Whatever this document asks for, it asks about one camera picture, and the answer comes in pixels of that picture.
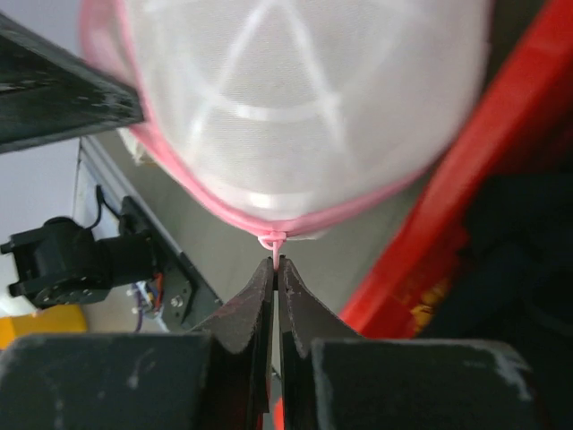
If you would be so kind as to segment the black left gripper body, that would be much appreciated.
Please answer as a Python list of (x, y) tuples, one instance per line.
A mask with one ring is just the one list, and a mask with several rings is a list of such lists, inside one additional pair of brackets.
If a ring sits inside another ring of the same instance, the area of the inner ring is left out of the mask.
[(137, 91), (1, 15), (1, 152), (139, 124)]

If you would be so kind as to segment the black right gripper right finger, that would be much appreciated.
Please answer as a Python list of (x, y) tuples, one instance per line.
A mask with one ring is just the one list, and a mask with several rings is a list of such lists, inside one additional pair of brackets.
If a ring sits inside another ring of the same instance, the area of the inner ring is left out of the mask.
[(316, 339), (360, 339), (304, 284), (294, 263), (279, 259), (277, 270), (280, 370), (285, 429), (316, 429), (316, 394), (311, 345)]

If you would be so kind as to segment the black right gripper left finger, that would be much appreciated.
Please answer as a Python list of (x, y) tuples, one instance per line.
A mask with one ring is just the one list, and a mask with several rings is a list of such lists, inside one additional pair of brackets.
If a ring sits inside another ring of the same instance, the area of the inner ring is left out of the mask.
[(269, 412), (274, 265), (260, 262), (247, 285), (195, 332), (211, 339), (199, 429), (261, 429)]

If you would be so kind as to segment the white mesh laundry bag pink zipper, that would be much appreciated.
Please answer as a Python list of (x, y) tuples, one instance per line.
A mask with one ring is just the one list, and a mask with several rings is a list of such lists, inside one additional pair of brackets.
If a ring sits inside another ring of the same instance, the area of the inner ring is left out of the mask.
[(490, 1), (86, 1), (87, 62), (206, 209), (277, 252), (416, 180), (481, 92)]

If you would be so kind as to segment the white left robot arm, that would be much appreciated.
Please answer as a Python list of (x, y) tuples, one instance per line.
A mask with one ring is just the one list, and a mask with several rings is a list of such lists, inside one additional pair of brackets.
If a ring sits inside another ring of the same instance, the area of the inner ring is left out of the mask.
[[(69, 51), (6, 15), (1, 17), (1, 152), (138, 124), (134, 89), (95, 70)], [(39, 309), (91, 304), (109, 290), (151, 278), (154, 252), (143, 233), (97, 240), (92, 227), (68, 217), (10, 236), (2, 254), (14, 258), (18, 279), (10, 298)]]

